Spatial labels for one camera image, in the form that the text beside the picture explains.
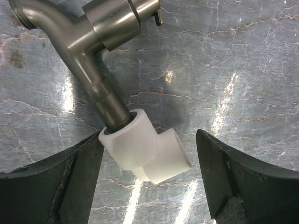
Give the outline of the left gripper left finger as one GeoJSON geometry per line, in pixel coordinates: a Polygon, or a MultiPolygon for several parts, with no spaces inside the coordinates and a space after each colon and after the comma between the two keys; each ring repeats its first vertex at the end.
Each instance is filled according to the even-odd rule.
{"type": "Polygon", "coordinates": [[[41,161],[0,174],[2,224],[86,224],[104,153],[96,132],[41,161]]]}

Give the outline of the white pvc elbow fitting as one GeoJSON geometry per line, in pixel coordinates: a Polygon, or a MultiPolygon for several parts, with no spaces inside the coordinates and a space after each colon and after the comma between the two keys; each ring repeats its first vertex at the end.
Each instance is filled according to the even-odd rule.
{"type": "Polygon", "coordinates": [[[104,128],[99,134],[99,141],[121,169],[153,184],[191,169],[174,129],[157,133],[143,109],[131,110],[131,114],[133,120],[121,130],[109,133],[104,128]]]}

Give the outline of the dark grey metal faucet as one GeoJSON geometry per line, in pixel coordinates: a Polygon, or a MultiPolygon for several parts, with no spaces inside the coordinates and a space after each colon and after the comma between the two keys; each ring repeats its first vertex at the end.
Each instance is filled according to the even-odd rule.
{"type": "Polygon", "coordinates": [[[71,73],[83,86],[109,132],[128,125],[133,117],[110,81],[100,71],[95,55],[138,36],[151,17],[164,23],[157,0],[93,0],[75,17],[48,0],[12,0],[10,6],[28,29],[41,29],[71,73]]]}

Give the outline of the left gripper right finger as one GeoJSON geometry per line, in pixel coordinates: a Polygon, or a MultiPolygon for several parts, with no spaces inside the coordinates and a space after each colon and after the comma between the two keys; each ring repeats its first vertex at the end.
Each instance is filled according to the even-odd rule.
{"type": "Polygon", "coordinates": [[[196,145],[211,219],[218,224],[297,224],[299,173],[241,152],[199,129],[196,145]]]}

